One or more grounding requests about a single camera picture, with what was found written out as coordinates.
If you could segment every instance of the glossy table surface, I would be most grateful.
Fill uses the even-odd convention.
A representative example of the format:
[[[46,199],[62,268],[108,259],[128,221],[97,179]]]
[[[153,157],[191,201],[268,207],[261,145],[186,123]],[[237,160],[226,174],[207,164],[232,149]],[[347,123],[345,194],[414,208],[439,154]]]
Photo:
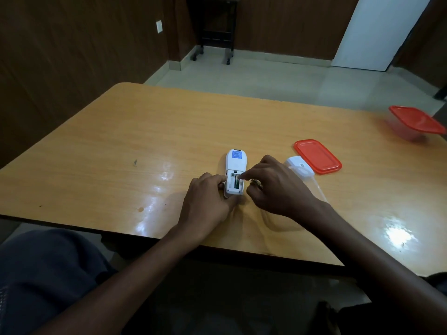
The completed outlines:
[[[231,148],[248,166],[314,138],[343,163],[316,179],[357,230],[420,275],[447,271],[447,144],[400,139],[375,113],[117,84],[0,170],[0,214],[160,238],[193,177],[225,172]],[[291,220],[251,200],[204,242],[341,264]]]

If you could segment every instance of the white door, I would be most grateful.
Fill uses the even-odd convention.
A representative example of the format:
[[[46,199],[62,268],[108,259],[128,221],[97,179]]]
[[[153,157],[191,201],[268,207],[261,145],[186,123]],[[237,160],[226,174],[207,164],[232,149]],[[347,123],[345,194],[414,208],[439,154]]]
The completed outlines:
[[[359,0],[332,66],[384,71],[430,0]]]

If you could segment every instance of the wall switch plate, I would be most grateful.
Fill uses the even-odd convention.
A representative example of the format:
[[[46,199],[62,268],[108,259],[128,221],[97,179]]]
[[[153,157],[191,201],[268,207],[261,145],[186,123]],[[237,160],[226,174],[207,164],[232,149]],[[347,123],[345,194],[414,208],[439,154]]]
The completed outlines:
[[[157,21],[157,33],[163,32],[163,26],[161,25],[161,20]]]

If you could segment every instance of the hand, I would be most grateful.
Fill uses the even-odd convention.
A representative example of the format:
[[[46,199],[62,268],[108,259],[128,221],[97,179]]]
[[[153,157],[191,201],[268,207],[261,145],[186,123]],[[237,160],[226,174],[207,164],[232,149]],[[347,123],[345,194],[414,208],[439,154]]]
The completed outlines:
[[[225,175],[205,173],[191,181],[174,228],[194,248],[227,218],[240,199],[239,195],[225,199],[219,193],[226,179]]]
[[[270,213],[287,216],[297,222],[312,218],[322,201],[287,166],[266,155],[261,162],[239,176],[242,180],[259,180],[262,188],[250,184],[247,194],[256,206]]]

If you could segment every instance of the blue label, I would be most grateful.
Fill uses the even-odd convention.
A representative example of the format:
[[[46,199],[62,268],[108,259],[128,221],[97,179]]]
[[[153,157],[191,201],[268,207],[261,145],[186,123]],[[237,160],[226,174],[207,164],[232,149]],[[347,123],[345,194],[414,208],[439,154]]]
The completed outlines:
[[[233,151],[232,158],[242,158],[242,152],[241,151]]]

